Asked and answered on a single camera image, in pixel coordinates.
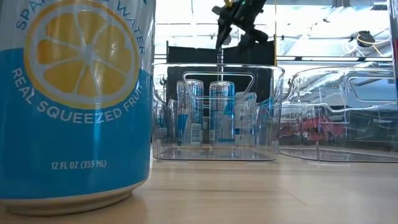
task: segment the lemon slice graphic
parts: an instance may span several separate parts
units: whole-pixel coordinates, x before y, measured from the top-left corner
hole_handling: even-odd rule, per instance
[[[124,21],[104,5],[64,0],[32,23],[25,67],[36,89],[79,109],[114,106],[137,82],[139,54]]]

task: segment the wooden table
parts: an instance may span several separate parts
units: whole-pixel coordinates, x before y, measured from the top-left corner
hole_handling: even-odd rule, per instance
[[[398,164],[153,162],[146,184],[108,208],[7,224],[398,223]]]

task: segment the clear plastic organizer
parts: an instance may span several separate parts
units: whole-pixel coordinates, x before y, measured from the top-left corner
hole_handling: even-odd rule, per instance
[[[319,161],[398,162],[393,69],[316,68],[282,102],[279,152]]]
[[[153,157],[275,160],[283,81],[279,67],[155,65]]]

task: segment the plastic bin handle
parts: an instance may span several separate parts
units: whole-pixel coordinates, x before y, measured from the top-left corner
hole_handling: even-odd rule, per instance
[[[358,75],[358,74],[348,75],[348,85],[353,90],[354,97],[358,101],[365,102],[365,103],[393,103],[393,102],[396,102],[396,100],[363,100],[363,99],[361,99],[358,96],[353,84],[351,83],[351,80],[353,80],[355,78],[367,78],[369,80],[392,80],[392,79],[394,79],[394,77],[385,77],[385,76],[377,76],[377,75]]]
[[[189,92],[189,95],[198,100],[209,100],[210,96],[195,96],[192,92],[192,90],[189,88],[188,82],[187,82],[187,76],[189,75],[229,75],[229,76],[241,76],[241,77],[250,77],[250,83],[246,90],[244,91],[243,95],[240,97],[235,98],[235,96],[212,96],[211,99],[235,99],[235,100],[240,100],[243,99],[247,93],[249,92],[250,88],[253,86],[254,80],[256,79],[255,76],[252,73],[249,72],[184,72],[182,78],[185,87],[187,88],[187,91]]]

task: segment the energy drink can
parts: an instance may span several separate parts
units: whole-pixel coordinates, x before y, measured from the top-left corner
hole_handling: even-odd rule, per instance
[[[210,129],[211,147],[234,146],[235,85],[232,82],[210,83]]]
[[[0,1],[0,200],[61,215],[149,175],[155,1]]]
[[[194,96],[203,96],[202,81],[187,80],[187,84]],[[177,146],[201,146],[203,144],[203,100],[193,98],[182,81],[177,82],[177,98]]]

